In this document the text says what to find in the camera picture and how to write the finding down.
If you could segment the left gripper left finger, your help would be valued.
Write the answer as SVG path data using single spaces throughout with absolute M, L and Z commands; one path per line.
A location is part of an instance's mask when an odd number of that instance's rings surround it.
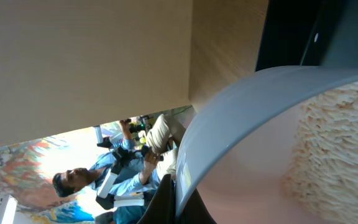
M 175 210 L 175 187 L 170 174 L 161 183 L 137 224 L 172 224 Z

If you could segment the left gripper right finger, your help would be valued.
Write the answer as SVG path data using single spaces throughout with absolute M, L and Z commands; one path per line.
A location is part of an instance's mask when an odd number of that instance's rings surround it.
M 181 215 L 179 224 L 216 224 L 209 214 L 199 192 L 195 190 L 187 201 Z

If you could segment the pink bowl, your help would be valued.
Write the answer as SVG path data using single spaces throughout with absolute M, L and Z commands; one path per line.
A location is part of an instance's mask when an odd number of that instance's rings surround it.
M 180 144 L 178 220 L 197 190 L 218 223 L 317 223 L 287 200 L 286 172 L 300 103 L 358 82 L 358 68 L 282 66 L 227 86 L 193 118 Z

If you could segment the pile of rice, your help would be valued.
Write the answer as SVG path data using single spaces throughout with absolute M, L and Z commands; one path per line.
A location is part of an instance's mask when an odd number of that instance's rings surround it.
M 358 223 L 358 83 L 318 94 L 300 109 L 285 195 L 322 219 Z

